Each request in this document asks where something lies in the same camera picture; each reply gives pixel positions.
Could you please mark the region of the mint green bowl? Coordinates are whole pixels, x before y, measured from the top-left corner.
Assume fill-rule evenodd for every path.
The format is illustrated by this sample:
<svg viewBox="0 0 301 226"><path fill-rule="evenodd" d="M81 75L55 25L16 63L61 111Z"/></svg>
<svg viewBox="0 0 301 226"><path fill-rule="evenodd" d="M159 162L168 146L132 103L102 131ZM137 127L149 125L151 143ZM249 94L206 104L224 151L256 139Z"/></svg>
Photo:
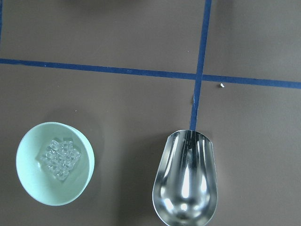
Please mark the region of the mint green bowl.
<svg viewBox="0 0 301 226"><path fill-rule="evenodd" d="M40 162L50 141L70 138L81 157L64 180L55 179ZM61 206L77 199L94 171L95 156L89 140L76 128L58 122L34 126L21 139L16 152L16 171L25 191L45 205Z"/></svg>

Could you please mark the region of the brown paper table mat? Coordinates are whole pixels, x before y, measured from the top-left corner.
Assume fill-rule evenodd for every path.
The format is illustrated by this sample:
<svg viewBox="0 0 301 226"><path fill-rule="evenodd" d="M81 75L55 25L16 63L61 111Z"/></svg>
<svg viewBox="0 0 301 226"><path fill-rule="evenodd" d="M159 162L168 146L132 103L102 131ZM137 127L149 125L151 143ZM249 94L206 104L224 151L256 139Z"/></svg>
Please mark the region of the brown paper table mat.
<svg viewBox="0 0 301 226"><path fill-rule="evenodd" d="M152 187L167 137L187 129L203 0L4 0L0 223L160 226ZM301 223L301 3L214 0L197 131L214 145L211 226ZM16 151L42 122L95 152L83 194L51 207L23 189Z"/></svg>

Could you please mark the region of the ice cubes in green bowl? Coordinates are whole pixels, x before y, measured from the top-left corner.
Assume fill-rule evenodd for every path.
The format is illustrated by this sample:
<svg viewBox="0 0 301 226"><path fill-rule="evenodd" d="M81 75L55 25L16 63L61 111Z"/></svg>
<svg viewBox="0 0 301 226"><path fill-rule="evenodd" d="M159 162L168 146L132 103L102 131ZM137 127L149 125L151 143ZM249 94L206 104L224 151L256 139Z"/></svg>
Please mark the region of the ice cubes in green bowl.
<svg viewBox="0 0 301 226"><path fill-rule="evenodd" d="M73 140L52 139L40 155L39 161L55 179L65 181L80 158L81 151L74 145Z"/></svg>

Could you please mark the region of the steel ice scoop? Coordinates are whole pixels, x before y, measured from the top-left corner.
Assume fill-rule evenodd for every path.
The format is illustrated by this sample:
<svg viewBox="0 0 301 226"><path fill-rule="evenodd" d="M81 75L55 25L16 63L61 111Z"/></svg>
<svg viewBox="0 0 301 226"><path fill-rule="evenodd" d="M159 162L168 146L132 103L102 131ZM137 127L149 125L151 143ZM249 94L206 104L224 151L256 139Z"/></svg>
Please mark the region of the steel ice scoop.
<svg viewBox="0 0 301 226"><path fill-rule="evenodd" d="M156 173L152 203L167 226L205 226L215 214L218 186L213 143L193 130L166 141Z"/></svg>

